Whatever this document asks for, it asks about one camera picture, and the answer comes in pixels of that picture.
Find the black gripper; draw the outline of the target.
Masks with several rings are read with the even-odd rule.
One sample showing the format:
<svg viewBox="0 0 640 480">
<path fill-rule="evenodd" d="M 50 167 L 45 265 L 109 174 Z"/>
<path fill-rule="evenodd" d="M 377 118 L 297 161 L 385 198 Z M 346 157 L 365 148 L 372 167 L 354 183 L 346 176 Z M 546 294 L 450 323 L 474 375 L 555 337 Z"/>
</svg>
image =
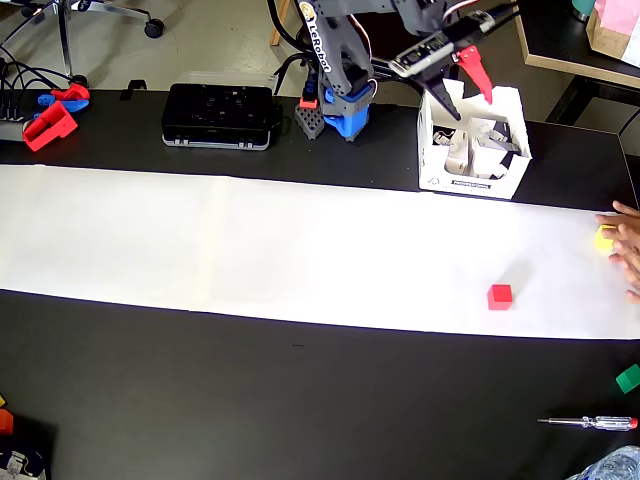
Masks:
<svg viewBox="0 0 640 480">
<path fill-rule="evenodd" d="M 457 78 L 457 73 L 451 73 L 455 67 L 455 50 L 442 48 L 435 51 L 427 51 L 424 48 L 412 49 L 406 54 L 406 83 L 411 86 L 423 87 L 439 103 L 439 105 L 456 121 L 461 120 L 461 115 L 456 109 L 450 94 L 448 93 L 444 78 Z M 493 85 L 482 64 L 481 55 L 475 45 L 457 52 L 457 63 L 479 88 L 485 101 L 493 103 Z"/>
</svg>

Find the person's left hand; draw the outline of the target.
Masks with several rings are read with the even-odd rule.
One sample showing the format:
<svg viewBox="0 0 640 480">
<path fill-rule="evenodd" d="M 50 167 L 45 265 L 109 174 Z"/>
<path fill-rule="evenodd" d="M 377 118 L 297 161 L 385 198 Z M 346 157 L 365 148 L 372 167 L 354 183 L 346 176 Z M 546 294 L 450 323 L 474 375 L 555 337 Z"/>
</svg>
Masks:
<svg viewBox="0 0 640 480">
<path fill-rule="evenodd" d="M 630 303 L 638 304 L 640 302 L 640 275 L 639 270 L 634 267 L 629 261 L 623 261 L 623 272 L 626 282 L 629 285 L 629 289 L 626 291 L 625 296 Z"/>
</svg>

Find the person's right hand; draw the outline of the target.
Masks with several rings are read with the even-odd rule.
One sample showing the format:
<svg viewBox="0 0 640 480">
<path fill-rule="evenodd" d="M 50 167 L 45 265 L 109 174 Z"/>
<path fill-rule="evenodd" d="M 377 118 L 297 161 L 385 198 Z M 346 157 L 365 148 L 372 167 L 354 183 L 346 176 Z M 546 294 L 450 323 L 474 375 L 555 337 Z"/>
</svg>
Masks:
<svg viewBox="0 0 640 480">
<path fill-rule="evenodd" d="M 596 221 L 603 227 L 602 236 L 612 241 L 613 263 L 626 262 L 639 268 L 639 211 L 614 201 L 614 214 L 597 214 Z"/>
</svg>

